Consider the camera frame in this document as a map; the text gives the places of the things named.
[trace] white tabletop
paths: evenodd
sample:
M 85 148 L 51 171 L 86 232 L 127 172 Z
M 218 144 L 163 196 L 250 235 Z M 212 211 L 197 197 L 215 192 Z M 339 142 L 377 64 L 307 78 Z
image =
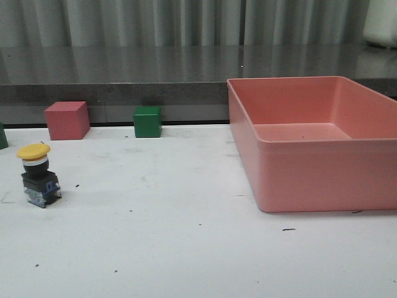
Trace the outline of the white tabletop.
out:
M 397 297 L 397 211 L 261 212 L 228 125 L 6 135 L 1 298 Z M 46 209 L 16 157 L 40 141 L 63 193 Z

